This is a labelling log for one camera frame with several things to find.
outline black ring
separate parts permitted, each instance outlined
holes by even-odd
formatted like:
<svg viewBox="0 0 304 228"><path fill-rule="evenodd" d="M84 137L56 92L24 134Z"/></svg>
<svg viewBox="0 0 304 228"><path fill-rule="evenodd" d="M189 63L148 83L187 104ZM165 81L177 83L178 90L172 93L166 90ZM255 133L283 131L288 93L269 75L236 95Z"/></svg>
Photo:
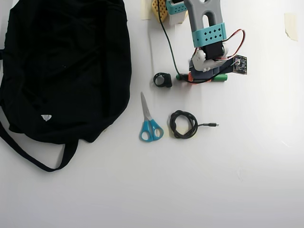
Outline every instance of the black ring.
<svg viewBox="0 0 304 228"><path fill-rule="evenodd" d="M156 79L158 77L162 76L164 81L162 84L158 85L156 84ZM158 73L154 76L153 78L153 82L154 84L159 87L159 88L163 88L163 87L167 87L167 88L171 88L172 87L172 81L171 81L171 75L170 74L166 74L166 73Z"/></svg>

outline black bag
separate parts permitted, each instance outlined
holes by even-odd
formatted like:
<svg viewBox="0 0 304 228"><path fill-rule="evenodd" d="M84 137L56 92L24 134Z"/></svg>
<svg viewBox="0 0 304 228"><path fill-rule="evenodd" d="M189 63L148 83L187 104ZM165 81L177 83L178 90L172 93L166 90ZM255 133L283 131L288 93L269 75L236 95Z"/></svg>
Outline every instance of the black bag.
<svg viewBox="0 0 304 228"><path fill-rule="evenodd" d="M10 11L0 105L10 130L65 144L56 169L0 137L45 171L65 167L78 140L92 143L125 110L131 53L123 0L20 0Z"/></svg>

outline cable connector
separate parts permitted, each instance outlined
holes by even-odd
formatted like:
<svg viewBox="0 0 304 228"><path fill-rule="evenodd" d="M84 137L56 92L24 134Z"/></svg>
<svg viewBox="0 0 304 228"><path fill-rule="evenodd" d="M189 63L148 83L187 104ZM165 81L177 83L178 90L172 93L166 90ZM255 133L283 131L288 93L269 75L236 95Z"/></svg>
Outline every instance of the cable connector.
<svg viewBox="0 0 304 228"><path fill-rule="evenodd" d="M200 124L199 126L205 126L205 127L218 127L219 124L218 124L218 123L203 123L203 124Z"/></svg>

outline red wire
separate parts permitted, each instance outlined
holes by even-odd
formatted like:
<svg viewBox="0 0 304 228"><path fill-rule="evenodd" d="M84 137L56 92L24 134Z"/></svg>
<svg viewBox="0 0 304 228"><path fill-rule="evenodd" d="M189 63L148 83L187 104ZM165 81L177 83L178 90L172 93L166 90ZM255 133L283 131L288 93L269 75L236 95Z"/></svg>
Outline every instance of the red wire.
<svg viewBox="0 0 304 228"><path fill-rule="evenodd" d="M243 45L243 43L244 43L244 41L245 41L245 38L246 38L246 32L245 32L243 29L238 29L238 30L235 31L229 38L223 40L223 42L230 40L232 37L234 37L234 36L235 36L238 32L240 32L240 31L243 32L243 39L242 39L241 44L238 46L236 52L235 52L233 55L231 55L231 56L229 56L229 57L227 57L227 58L220 58L220 60L228 60L228 59L230 59L231 57L234 57L234 56L238 53L238 51L241 49L241 47L242 47L242 45Z"/></svg>

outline green cylinder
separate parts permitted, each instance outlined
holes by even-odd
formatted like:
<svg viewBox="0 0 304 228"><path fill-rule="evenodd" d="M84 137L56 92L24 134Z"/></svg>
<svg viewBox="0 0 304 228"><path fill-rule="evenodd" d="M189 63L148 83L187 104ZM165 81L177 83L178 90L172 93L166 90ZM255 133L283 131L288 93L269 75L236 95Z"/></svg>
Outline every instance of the green cylinder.
<svg viewBox="0 0 304 228"><path fill-rule="evenodd" d="M213 82L225 82L227 80L228 80L228 75L223 74L223 75L216 76L212 81Z"/></svg>

